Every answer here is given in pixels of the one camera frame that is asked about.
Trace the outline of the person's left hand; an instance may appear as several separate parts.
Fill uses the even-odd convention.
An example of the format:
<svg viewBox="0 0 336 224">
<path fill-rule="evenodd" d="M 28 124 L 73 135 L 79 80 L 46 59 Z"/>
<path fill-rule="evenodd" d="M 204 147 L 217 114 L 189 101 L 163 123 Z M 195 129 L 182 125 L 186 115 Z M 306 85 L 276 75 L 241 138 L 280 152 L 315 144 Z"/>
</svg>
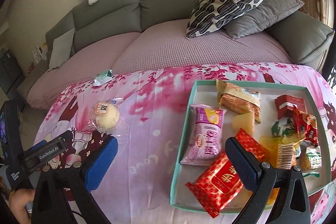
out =
<svg viewBox="0 0 336 224">
<path fill-rule="evenodd" d="M 19 189 L 12 192 L 9 198 L 9 208 L 20 224 L 30 224 L 31 219 L 25 206 L 33 202 L 35 196 L 34 189 Z"/>
</svg>

